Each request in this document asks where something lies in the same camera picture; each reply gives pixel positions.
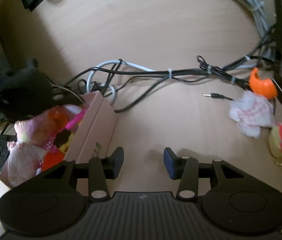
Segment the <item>orange plastic cup toy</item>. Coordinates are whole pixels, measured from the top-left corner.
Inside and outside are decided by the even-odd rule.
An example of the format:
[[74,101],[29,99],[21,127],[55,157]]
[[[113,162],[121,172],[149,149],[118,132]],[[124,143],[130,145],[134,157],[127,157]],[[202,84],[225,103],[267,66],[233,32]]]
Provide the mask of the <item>orange plastic cup toy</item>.
[[249,76],[249,87],[252,92],[267,99],[275,98],[278,95],[275,84],[270,78],[261,79],[258,72],[258,68],[254,67]]

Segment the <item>pink plastic toy net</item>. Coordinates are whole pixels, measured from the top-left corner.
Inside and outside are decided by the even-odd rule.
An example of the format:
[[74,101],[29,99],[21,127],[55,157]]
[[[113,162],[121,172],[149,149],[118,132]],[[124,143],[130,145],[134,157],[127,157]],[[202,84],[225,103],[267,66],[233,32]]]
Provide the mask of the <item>pink plastic toy net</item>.
[[47,140],[47,142],[42,146],[43,149],[48,152],[57,152],[59,151],[54,145],[53,141],[55,140],[56,135],[61,132],[63,129],[68,129],[72,131],[72,133],[76,133],[78,130],[81,121],[83,120],[85,114],[87,112],[87,107],[79,107],[78,113],[71,113],[69,110],[65,108],[60,108],[59,110],[55,110],[51,114],[51,117],[54,118],[54,126],[51,133],[51,137]]

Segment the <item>pink checkered cloth doll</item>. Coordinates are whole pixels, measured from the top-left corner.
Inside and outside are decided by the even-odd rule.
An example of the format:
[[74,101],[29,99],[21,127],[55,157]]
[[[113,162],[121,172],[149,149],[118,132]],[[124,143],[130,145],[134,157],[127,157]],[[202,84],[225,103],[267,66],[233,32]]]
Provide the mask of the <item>pink checkered cloth doll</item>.
[[242,98],[230,102],[229,117],[247,137],[258,138],[261,128],[274,126],[274,107],[262,95],[244,91]]

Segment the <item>red plastic toy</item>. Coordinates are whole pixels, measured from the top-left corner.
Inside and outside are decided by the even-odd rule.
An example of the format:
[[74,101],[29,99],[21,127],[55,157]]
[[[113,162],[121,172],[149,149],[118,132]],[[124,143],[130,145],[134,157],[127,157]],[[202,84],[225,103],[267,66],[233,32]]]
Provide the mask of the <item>red plastic toy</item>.
[[62,152],[48,152],[43,159],[42,172],[48,170],[49,168],[59,164],[64,159],[64,154]]

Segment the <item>pink cardboard box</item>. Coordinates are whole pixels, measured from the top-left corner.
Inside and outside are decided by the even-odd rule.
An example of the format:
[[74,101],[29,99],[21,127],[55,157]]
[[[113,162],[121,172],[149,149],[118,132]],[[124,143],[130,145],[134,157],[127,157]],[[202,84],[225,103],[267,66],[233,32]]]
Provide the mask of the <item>pink cardboard box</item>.
[[[64,155],[63,160],[66,161],[85,163],[92,157],[105,156],[116,126],[117,115],[100,92],[84,95],[83,101],[84,104],[79,107],[87,107],[87,112]],[[42,163],[37,174],[42,172]]]

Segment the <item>yellow knitted toy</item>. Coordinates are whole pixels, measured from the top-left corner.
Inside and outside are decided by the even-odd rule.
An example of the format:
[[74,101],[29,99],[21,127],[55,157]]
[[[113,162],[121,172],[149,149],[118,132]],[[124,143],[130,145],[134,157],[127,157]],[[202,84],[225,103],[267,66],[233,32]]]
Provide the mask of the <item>yellow knitted toy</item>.
[[53,141],[53,145],[63,154],[66,154],[72,138],[74,137],[74,133],[72,133],[72,131],[68,130],[68,129],[63,129],[61,132],[59,132],[56,137],[55,140]]

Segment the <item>pink-haired plush doll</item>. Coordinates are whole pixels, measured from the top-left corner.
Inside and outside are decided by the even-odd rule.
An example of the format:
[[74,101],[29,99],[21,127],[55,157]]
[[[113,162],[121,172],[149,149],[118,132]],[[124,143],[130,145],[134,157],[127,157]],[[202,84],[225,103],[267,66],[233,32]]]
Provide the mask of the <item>pink-haired plush doll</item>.
[[29,120],[16,121],[17,141],[7,143],[10,155],[0,179],[13,188],[37,175],[48,143],[82,110],[75,105],[56,106]]

